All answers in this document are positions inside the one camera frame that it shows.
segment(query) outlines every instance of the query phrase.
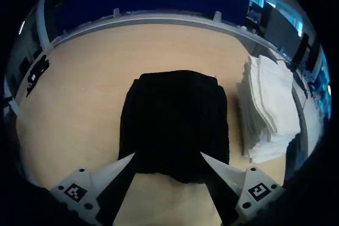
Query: black towel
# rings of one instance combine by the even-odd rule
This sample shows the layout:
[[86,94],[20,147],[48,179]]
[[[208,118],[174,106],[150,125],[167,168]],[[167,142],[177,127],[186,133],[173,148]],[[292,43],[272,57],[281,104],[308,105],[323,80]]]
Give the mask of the black towel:
[[200,152],[229,163],[226,117],[216,78],[187,70],[142,74],[122,109],[119,159],[137,151],[139,173],[203,183]]

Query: wooden table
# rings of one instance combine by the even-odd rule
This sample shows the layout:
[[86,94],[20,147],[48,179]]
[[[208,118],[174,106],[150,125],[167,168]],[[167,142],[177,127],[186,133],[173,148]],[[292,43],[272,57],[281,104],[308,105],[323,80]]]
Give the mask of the wooden table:
[[[50,52],[49,69],[32,93],[17,95],[17,131],[23,160],[38,184],[52,188],[78,167],[95,170],[116,161],[126,93],[143,73],[193,70],[215,76],[228,100],[230,165],[242,156],[236,83],[248,52],[232,36],[181,25],[130,25],[96,31]],[[259,164],[282,184],[285,157]],[[203,184],[137,174],[116,225],[220,225]]]

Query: ceiling light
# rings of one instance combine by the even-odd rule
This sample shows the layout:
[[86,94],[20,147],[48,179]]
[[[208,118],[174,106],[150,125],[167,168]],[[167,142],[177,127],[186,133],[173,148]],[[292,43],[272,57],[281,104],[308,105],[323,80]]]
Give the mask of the ceiling light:
[[19,35],[21,34],[22,28],[24,27],[24,23],[25,22],[22,22],[22,25],[20,26]]

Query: office desk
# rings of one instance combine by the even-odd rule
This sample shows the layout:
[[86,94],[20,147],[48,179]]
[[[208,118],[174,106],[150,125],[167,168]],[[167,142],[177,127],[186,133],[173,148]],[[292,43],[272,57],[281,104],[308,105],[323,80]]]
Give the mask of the office desk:
[[[183,25],[129,25],[69,40],[47,58],[49,69],[25,97],[17,132],[23,159],[39,185],[52,188],[78,167],[114,162],[126,93],[143,73],[194,70],[215,76],[228,100],[230,165],[245,170],[236,83],[248,52],[234,37]],[[257,165],[282,184],[285,157]],[[220,225],[203,184],[136,174],[116,225]]]

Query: white towel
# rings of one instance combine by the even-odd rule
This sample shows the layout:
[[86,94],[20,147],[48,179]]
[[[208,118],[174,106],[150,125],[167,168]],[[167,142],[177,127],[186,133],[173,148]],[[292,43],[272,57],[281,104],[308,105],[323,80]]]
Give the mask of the white towel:
[[243,155],[253,163],[262,163],[284,155],[289,142],[300,132],[292,97],[293,76],[283,62],[276,64],[263,56],[249,56],[244,69],[242,82],[237,84]]
[[292,96],[293,74],[280,61],[259,56],[259,87],[262,106],[279,135],[300,132],[299,117]]

